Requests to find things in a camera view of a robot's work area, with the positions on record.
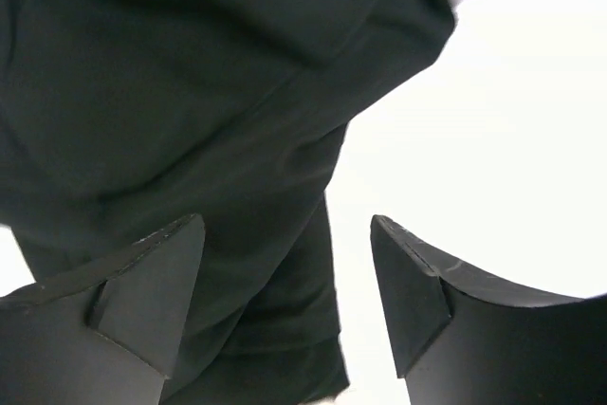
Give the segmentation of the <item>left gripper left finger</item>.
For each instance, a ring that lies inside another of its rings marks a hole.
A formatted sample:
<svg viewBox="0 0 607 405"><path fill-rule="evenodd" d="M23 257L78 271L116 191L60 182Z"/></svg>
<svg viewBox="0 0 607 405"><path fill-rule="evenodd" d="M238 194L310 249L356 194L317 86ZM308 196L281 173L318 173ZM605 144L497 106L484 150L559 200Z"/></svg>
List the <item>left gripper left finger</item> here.
<svg viewBox="0 0 607 405"><path fill-rule="evenodd" d="M126 249L1 299L1 401L157 404L204 245L184 216Z"/></svg>

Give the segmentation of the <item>black trousers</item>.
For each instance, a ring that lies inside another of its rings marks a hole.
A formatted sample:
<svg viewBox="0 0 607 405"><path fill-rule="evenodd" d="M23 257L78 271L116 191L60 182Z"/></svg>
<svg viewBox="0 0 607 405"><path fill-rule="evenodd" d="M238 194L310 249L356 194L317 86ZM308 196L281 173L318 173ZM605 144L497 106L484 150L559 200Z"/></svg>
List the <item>black trousers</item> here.
<svg viewBox="0 0 607 405"><path fill-rule="evenodd" d="M37 279L201 215L166 404L349 380L325 190L352 118L431 66L458 0L1 0L1 221Z"/></svg>

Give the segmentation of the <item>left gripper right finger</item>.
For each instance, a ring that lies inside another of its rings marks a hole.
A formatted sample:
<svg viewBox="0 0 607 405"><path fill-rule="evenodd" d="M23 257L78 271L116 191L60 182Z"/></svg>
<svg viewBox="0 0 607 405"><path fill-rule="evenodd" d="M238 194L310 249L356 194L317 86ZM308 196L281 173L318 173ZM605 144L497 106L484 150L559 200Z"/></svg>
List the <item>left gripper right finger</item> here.
<svg viewBox="0 0 607 405"><path fill-rule="evenodd" d="M606 299L519 285L377 215L371 245L396 374L413 404L602 404Z"/></svg>

